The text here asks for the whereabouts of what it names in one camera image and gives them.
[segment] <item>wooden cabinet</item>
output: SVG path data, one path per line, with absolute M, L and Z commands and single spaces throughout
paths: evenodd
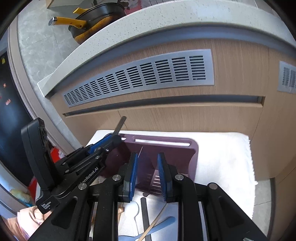
M 269 50 L 268 90 L 251 141 L 257 179 L 277 176 L 296 155 L 296 94 L 277 91 L 280 61 L 296 66 L 295 59 Z
M 214 86 L 191 86 L 149 90 L 100 99 L 68 107 L 62 93 L 89 78 L 135 60 L 193 49 L 211 49 Z M 279 61 L 296 66 L 296 60 L 266 46 L 227 39 L 193 39 L 142 49 L 95 66 L 61 88 L 50 100 L 81 142 L 86 144 L 99 129 L 114 129 L 121 116 L 124 128 L 146 131 L 241 132 L 251 140 L 257 180 L 277 176 L 296 155 L 296 95 L 277 91 Z M 147 106 L 145 100 L 159 97 L 236 95 L 263 97 L 264 103 L 179 103 Z M 143 100 L 134 107 L 107 106 Z M 92 107 L 107 106 L 93 112 Z M 83 110 L 77 115 L 75 111 Z
M 214 65 L 214 86 L 190 86 L 142 91 L 96 100 L 71 108 L 66 105 L 61 95 L 78 83 L 122 64 L 163 53 L 194 49 L 211 49 Z M 58 113 L 63 114 L 106 104 L 166 96 L 211 94 L 265 96 L 267 85 L 268 48 L 266 46 L 226 39 L 194 39 L 153 46 L 97 66 L 86 74 L 75 78 L 75 81 L 62 88 L 50 100 Z
M 252 138 L 262 111 L 254 103 L 188 103 L 144 106 L 68 116 L 64 119 L 86 145 L 96 130 L 114 129 L 121 116 L 129 131 L 241 132 Z

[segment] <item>red object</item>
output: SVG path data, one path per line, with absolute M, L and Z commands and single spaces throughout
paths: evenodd
M 125 9 L 124 12 L 126 13 L 126 15 L 141 10 L 141 0 L 138 0 L 137 2 L 135 0 L 129 0 L 128 1 L 128 6 L 130 7 L 130 9 Z
M 30 191 L 31 197 L 35 201 L 36 198 L 36 187 L 37 187 L 37 179 L 35 177 L 32 178 L 30 185 L 28 186 L 28 190 Z
M 50 151 L 50 155 L 51 155 L 54 163 L 56 163 L 58 160 L 60 160 L 58 148 L 56 148 L 56 147 L 52 148 Z
M 60 160 L 58 148 L 56 148 L 56 147 L 52 148 L 50 151 L 50 155 L 51 155 L 54 163 L 56 163 L 58 160 Z M 30 182 L 30 185 L 28 186 L 28 190 L 29 190 L 31 197 L 33 198 L 34 201 L 36 198 L 36 187 L 37 187 L 37 179 L 35 177 L 33 177 Z

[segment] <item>chopstick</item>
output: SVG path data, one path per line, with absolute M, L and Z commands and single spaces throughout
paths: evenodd
M 149 231 L 154 227 L 154 225 L 157 223 L 157 221 L 159 220 L 160 216 L 162 215 L 163 211 L 165 210 L 165 207 L 167 206 L 167 203 L 163 206 L 162 210 L 159 212 L 159 214 L 157 215 L 157 217 L 154 219 L 154 221 L 152 222 L 152 224 L 150 224 L 150 226 L 146 229 L 146 231 L 142 234 L 142 236 L 138 239 L 138 241 L 142 241 L 145 236 L 149 233 Z

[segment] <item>metal bolt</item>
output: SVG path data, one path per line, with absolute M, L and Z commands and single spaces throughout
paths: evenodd
M 184 179 L 184 176 L 181 175 L 181 174 L 177 174 L 177 175 L 175 176 L 175 178 L 176 178 L 178 181 L 182 181 L 182 180 Z
M 209 187 L 210 189 L 216 190 L 218 188 L 218 185 L 216 183 L 210 183 Z
M 116 175 L 114 175 L 114 176 L 112 177 L 112 179 L 113 179 L 114 181 L 119 181 L 119 180 L 121 179 L 121 176 L 118 175 L 118 174 L 116 174 Z
M 80 183 L 80 184 L 78 185 L 78 188 L 79 188 L 80 190 L 84 190 L 84 189 L 86 189 L 86 187 L 87 187 L 87 185 L 86 185 L 85 183 Z

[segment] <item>metal vent grille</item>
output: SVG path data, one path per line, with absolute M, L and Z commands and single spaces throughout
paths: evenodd
M 279 91 L 296 93 L 296 67 L 280 61 L 279 63 Z
M 63 96 L 72 107 L 121 94 L 196 85 L 214 85 L 210 49 L 161 54 L 124 64 L 68 89 Z

